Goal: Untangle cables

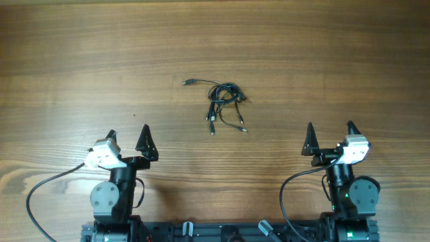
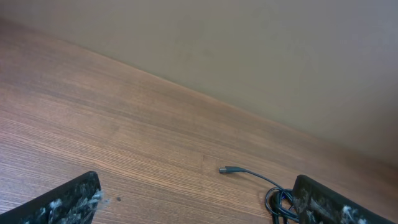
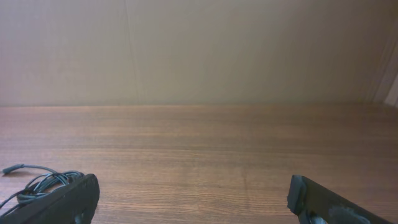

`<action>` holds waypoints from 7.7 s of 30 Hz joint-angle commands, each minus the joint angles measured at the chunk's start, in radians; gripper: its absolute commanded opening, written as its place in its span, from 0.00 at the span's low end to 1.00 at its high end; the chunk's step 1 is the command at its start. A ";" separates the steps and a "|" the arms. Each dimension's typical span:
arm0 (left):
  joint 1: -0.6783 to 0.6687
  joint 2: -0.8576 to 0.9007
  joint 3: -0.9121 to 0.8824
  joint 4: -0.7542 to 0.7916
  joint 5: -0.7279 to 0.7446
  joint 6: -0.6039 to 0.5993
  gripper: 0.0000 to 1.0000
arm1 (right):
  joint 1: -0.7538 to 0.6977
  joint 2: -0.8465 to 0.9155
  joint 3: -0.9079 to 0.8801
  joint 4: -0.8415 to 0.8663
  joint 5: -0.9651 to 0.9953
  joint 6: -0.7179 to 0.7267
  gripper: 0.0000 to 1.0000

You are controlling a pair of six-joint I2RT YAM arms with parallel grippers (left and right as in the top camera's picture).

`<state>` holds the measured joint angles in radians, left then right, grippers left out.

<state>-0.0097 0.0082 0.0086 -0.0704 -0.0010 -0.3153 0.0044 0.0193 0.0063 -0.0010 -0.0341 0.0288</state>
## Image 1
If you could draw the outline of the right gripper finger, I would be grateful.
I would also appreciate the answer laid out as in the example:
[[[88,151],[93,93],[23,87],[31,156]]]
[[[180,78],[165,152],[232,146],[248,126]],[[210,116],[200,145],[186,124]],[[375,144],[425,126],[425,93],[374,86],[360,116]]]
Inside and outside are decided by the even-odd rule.
[[[302,156],[313,156],[319,153],[319,144],[314,127],[311,122],[308,123],[306,138],[302,147]]]
[[[349,135],[361,134],[357,126],[353,123],[352,120],[347,122],[347,130]]]

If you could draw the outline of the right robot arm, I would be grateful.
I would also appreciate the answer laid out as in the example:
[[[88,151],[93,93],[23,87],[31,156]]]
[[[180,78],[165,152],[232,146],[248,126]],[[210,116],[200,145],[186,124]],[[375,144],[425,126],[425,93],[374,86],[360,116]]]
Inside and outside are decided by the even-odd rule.
[[[320,241],[379,241],[376,205],[380,184],[369,176],[355,176],[353,166],[362,162],[371,144],[348,121],[344,141],[332,149],[319,147],[312,123],[308,124],[301,152],[311,156],[313,167],[323,167],[328,183],[332,212],[320,215]]]

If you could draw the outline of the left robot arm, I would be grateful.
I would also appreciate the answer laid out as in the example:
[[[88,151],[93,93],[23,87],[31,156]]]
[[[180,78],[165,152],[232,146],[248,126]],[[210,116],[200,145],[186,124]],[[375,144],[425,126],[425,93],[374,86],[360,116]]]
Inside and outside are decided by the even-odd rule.
[[[104,139],[97,140],[90,149],[85,164],[108,170],[110,178],[91,191],[90,203],[95,221],[82,227],[81,242],[153,240],[141,217],[132,213],[136,208],[133,205],[136,183],[142,182],[137,171],[149,169],[151,162],[159,159],[147,124],[142,127],[135,150],[139,156],[123,157],[115,130],[111,130]]]

